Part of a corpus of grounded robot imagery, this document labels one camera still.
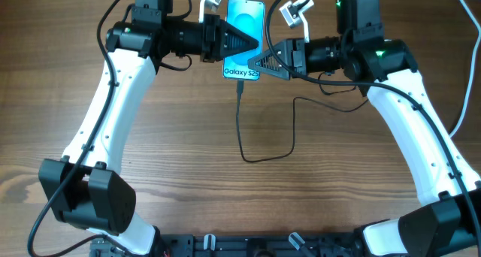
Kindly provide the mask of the blue Galaxy smartphone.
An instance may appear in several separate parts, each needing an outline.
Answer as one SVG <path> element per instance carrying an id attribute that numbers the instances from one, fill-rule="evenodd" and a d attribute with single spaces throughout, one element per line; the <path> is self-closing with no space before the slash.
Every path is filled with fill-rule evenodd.
<path id="1" fill-rule="evenodd" d="M 262 52 L 265 4 L 256 0 L 228 0 L 226 22 L 254 38 L 258 46 L 243 53 L 224 59 L 222 74 L 224 78 L 257 81 L 260 72 L 248 67 L 248 59 Z"/>

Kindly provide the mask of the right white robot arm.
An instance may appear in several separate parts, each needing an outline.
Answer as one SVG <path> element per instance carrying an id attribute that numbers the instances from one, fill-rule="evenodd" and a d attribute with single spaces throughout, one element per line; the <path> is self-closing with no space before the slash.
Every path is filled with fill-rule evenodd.
<path id="1" fill-rule="evenodd" d="M 420 208 L 359 231 L 366 256 L 442 256 L 480 244 L 480 177 L 436 114 L 408 46 L 384 36 L 380 0 L 335 0 L 337 36 L 286 39 L 248 61 L 313 82 L 342 70 L 380 113 L 413 177 Z"/>

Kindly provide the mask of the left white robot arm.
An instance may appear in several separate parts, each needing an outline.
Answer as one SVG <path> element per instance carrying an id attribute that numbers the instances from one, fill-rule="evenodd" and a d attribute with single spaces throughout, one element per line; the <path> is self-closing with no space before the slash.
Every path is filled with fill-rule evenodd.
<path id="1" fill-rule="evenodd" d="M 201 12 L 197 22 L 174 15 L 173 0 L 135 0 L 97 41 L 104 72 L 82 125 L 61 159 L 46 159 L 39 169 L 44 211 L 123 255 L 167 256 L 160 231 L 137 215 L 135 191 L 120 176 L 142 98 L 169 53 L 218 62 L 259 42 L 216 14 Z"/>

